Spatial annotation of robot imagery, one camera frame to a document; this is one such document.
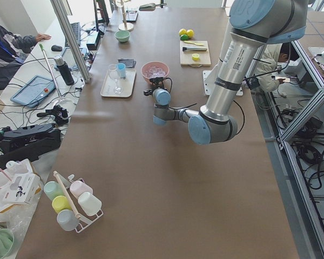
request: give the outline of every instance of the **brown table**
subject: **brown table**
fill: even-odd
[[[237,98],[243,131],[207,146],[193,143],[183,122],[154,125],[153,99],[143,95],[140,68],[158,60],[171,70],[172,106],[206,102],[207,68],[180,66],[178,31],[207,40],[214,66],[225,11],[140,12],[125,44],[114,39],[120,18],[111,19],[54,166],[83,177],[105,215],[80,234],[65,232],[43,194],[17,258],[298,258],[250,92]],[[133,95],[105,99],[107,65],[117,58],[137,60]],[[236,105],[231,114],[241,126]]]

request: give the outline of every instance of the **green lime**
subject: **green lime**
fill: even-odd
[[[188,36],[186,34],[183,34],[180,36],[181,40],[188,40]]]

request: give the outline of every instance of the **wine glass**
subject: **wine glass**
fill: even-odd
[[[111,64],[108,67],[108,75],[109,77],[115,81],[115,88],[114,93],[120,94],[123,92],[123,88],[118,84],[118,79],[120,78],[120,74],[118,72],[118,65],[117,64]]]

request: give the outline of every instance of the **green bowl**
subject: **green bowl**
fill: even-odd
[[[129,31],[117,31],[115,33],[115,37],[119,42],[126,42],[130,38],[130,32]]]

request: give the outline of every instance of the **tray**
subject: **tray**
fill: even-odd
[[[211,66],[211,60],[210,60],[210,53],[209,53],[209,46],[207,44],[206,40],[190,40],[192,42],[196,43],[203,43],[203,46],[196,46],[194,44],[185,43],[182,40],[180,41],[180,64],[182,66]],[[206,47],[207,51],[198,51],[198,52],[188,52],[183,51],[183,47]],[[192,54],[198,53],[200,55],[200,59],[197,61],[194,61],[192,59]]]
[[[118,84],[121,84],[124,88],[122,93],[114,93],[115,81],[108,76],[104,78],[104,82],[101,88],[101,96],[103,97],[115,97],[115,98],[127,98],[130,97],[133,91],[134,79],[136,77],[136,69],[126,69],[126,79],[119,79]]]

